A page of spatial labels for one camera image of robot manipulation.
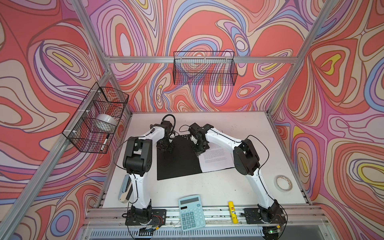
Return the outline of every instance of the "swirl pattern backdrop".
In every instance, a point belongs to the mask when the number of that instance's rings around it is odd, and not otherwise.
[[[334,7],[273,119],[340,239],[384,239],[384,3]]]
[[[233,50],[296,56],[322,0],[95,0],[86,10],[106,55],[173,56]],[[173,64],[112,64],[140,111],[264,111],[288,64],[239,63],[235,86],[174,86]]]
[[[103,73],[70,0],[0,1],[0,220]],[[125,123],[108,154],[67,148],[13,239],[75,238]]]

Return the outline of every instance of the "black mat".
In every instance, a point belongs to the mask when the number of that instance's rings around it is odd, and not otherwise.
[[[163,180],[202,173],[199,158],[193,152],[190,135],[177,136],[173,152],[157,150],[157,179]]]

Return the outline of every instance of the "tape roll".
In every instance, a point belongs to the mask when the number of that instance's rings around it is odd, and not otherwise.
[[[275,187],[282,192],[288,192],[292,190],[292,181],[284,175],[277,175],[274,182]]]
[[[115,129],[116,125],[118,124],[117,121],[112,116],[105,114],[105,113],[99,114],[96,117],[96,119],[109,123],[109,124],[105,124],[105,123],[100,122],[100,121],[95,122],[96,127],[102,131],[105,131],[105,132],[113,131]]]

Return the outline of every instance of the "aluminum frame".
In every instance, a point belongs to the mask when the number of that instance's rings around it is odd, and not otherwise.
[[[310,29],[308,36],[305,38],[303,45],[299,50],[299,54],[296,57],[235,57],[236,63],[291,63],[293,66],[287,72],[287,76],[284,78],[282,84],[278,88],[272,103],[269,105],[267,112],[270,112],[271,109],[278,104],[278,100],[281,98],[282,94],[288,87],[289,83],[293,79],[296,71],[298,70],[300,63],[303,61],[305,54],[308,52],[309,47],[315,40],[318,31],[324,24],[326,18],[328,17],[330,11],[334,4],[336,4],[338,0],[326,0],[322,9],[319,12],[318,17],[316,18],[312,28]],[[100,42],[96,36],[96,32],[91,24],[89,16],[85,10],[85,7],[82,5],[81,0],[72,0],[73,7],[75,9],[76,14],[78,15],[81,24],[84,27],[84,30],[88,37],[90,38],[91,44],[95,48],[96,54],[101,62],[105,72],[101,79],[98,81],[100,86],[105,86],[108,80],[111,80],[111,84],[113,87],[117,89],[121,89],[115,75],[112,73],[110,65],[111,63],[171,63],[173,62],[173,57],[109,57],[106,56],[103,48],[100,45]],[[75,113],[76,117],[73,118],[73,122],[78,119],[79,112]],[[131,112],[126,110],[126,114],[130,118]],[[40,165],[36,173],[33,175],[31,180],[28,182],[27,186],[24,188],[20,196],[17,198],[16,202],[12,205],[11,209],[8,211],[7,215],[3,218],[0,225],[0,240],[8,240],[12,237],[14,231],[18,227],[22,218],[27,213],[29,207],[33,203],[34,199],[40,192],[42,186],[46,182],[47,178],[51,174],[58,160],[61,158],[62,154],[65,152],[65,149],[69,146],[69,141],[62,135],[59,140],[55,143],[52,150],[49,152],[47,157],[44,159],[43,163]],[[105,214],[105,211],[102,209],[91,209],[87,218],[90,218],[94,211],[98,212],[98,214]],[[303,225],[309,224],[308,220],[304,220]]]
[[[252,205],[235,206],[239,225],[246,224],[245,217],[240,213],[244,213],[244,208],[257,208]],[[325,212],[319,205],[283,205],[287,215],[287,225],[329,225],[330,221],[325,216]],[[179,227],[180,212],[178,207],[164,207],[167,210],[166,227]],[[204,216],[206,217],[205,224],[208,227],[230,227],[233,226],[228,206],[206,206],[203,207]],[[90,209],[87,213],[83,226],[93,225],[94,227],[113,227],[126,228],[125,218],[121,215],[126,213],[126,208],[99,208]],[[253,226],[276,226],[276,223],[264,224],[247,224]]]
[[[307,199],[307,202],[310,205],[312,205],[313,203],[311,201],[311,197],[308,195],[308,192],[305,190],[303,182],[301,181],[298,172],[296,171],[295,167],[293,166],[293,161],[292,161],[290,155],[287,153],[287,150],[286,150],[286,148],[284,146],[283,140],[281,139],[281,137],[277,133],[277,128],[276,128],[275,124],[273,123],[273,120],[272,120],[271,116],[268,113],[265,113],[265,115],[266,115],[266,117],[268,119],[268,122],[269,122],[269,124],[270,124],[270,126],[271,126],[271,128],[273,130],[273,133],[275,134],[275,137],[276,137],[277,141],[279,142],[280,148],[283,151],[285,159],[287,160],[288,165],[291,168],[292,174],[295,177],[295,180],[296,180],[297,184],[299,185],[299,188],[304,193],[305,198]]]
[[[317,34],[321,30],[322,26],[324,25],[327,17],[331,13],[333,7],[336,5],[336,3],[339,0],[326,0],[323,7],[320,9],[319,15],[315,19],[307,37],[305,38],[298,54],[298,59],[296,64],[293,64],[288,72],[285,78],[283,79],[282,83],[280,84],[279,88],[277,89],[275,95],[273,96],[272,102],[269,104],[267,112],[270,113],[272,110],[276,108],[276,106],[279,104],[280,98],[284,95],[287,87],[293,80],[296,72],[299,70],[299,67],[301,65],[301,62],[304,60],[305,55],[308,53],[312,43],[315,41]]]
[[[108,82],[110,74],[110,71],[106,71],[103,74],[99,80],[99,84],[101,86],[105,86],[105,84]],[[81,115],[83,114],[82,111],[84,111],[88,104],[92,101],[97,88],[98,86],[96,85],[94,86],[94,89],[91,89],[89,95],[84,99],[83,103],[74,114],[66,129],[72,129],[76,122],[80,119]],[[69,144],[70,141],[63,134],[61,134],[48,155],[45,157],[42,164],[38,167],[37,171],[32,176],[31,180],[29,180],[28,184],[21,192],[20,196],[12,205],[11,209],[4,216],[2,222],[0,223],[0,240],[7,240],[12,238],[13,233],[16,231],[18,225],[23,220],[23,217],[44,186],[48,177],[51,175],[53,169],[61,159]]]
[[[173,63],[172,56],[106,56],[107,63]],[[298,57],[233,57],[235,63],[296,63]]]

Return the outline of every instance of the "calculator display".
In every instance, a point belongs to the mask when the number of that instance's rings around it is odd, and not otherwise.
[[[191,202],[197,202],[198,200],[199,200],[199,198],[195,197],[195,198],[191,198],[191,199],[180,201],[180,204],[188,204],[188,203],[191,203]]]

